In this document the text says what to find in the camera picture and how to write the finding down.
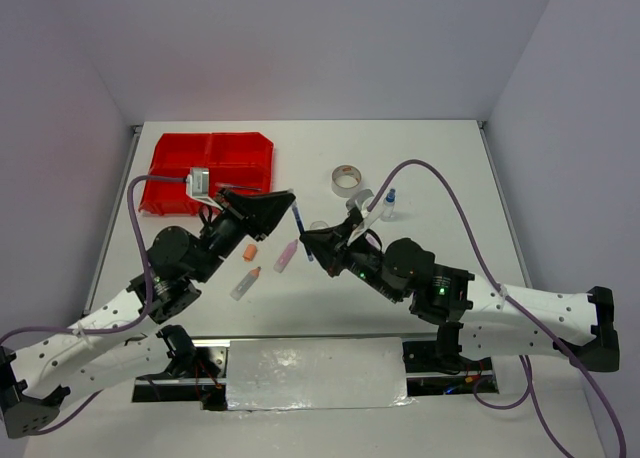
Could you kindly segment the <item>blue ink pen refill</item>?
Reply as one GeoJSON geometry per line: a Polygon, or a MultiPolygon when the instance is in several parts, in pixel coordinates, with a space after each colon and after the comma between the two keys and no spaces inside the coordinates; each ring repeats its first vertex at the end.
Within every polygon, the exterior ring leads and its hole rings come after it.
{"type": "MultiPolygon", "coordinates": [[[[301,237],[302,237],[302,234],[305,232],[305,228],[304,228],[302,217],[301,217],[301,214],[300,214],[300,211],[299,211],[299,207],[298,207],[296,201],[294,201],[292,203],[291,209],[292,209],[292,212],[293,212],[293,215],[294,215],[294,219],[295,219],[295,223],[296,223],[297,229],[299,231],[300,241],[302,242],[301,237]]],[[[305,250],[305,253],[306,253],[308,261],[309,262],[313,262],[314,261],[314,256],[313,256],[312,252],[309,250],[308,246],[306,244],[304,244],[304,243],[303,243],[303,247],[304,247],[304,250],[305,250]]]]}

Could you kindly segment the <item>teal ink pen refill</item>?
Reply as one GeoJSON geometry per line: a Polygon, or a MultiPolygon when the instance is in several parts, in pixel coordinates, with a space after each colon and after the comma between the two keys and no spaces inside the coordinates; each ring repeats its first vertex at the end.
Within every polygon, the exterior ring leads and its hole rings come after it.
{"type": "Polygon", "coordinates": [[[232,184],[232,183],[226,183],[226,182],[216,182],[215,186],[218,188],[228,188],[233,190],[244,190],[244,191],[251,191],[251,192],[262,191],[260,187],[252,187],[247,185],[239,185],[239,184],[232,184]]]}

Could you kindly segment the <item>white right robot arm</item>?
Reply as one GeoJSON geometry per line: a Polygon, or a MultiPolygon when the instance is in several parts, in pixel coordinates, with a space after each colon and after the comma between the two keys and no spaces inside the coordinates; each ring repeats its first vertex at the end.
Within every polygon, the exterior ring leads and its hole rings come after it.
{"type": "Polygon", "coordinates": [[[389,301],[408,300],[409,311],[436,326],[436,361],[457,369],[489,357],[541,355],[565,358],[590,372],[620,367],[610,289],[553,293],[506,285],[436,262],[409,238],[385,249],[379,239],[350,237],[343,223],[302,233],[301,241],[321,268],[337,277],[348,271],[389,301]]]}

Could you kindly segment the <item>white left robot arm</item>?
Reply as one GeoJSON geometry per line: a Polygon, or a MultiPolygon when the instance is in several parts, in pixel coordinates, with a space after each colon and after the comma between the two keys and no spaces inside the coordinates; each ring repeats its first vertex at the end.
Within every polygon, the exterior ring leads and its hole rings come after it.
{"type": "Polygon", "coordinates": [[[245,237],[266,239],[295,200],[290,191],[238,195],[220,189],[221,209],[204,205],[202,228],[173,225],[141,250],[143,272],[101,308],[66,328],[33,327],[37,343],[1,350],[1,420],[11,439],[63,426],[60,412],[122,381],[151,375],[185,376],[202,367],[214,376],[192,338],[169,321],[201,295],[207,282],[245,237]]]}

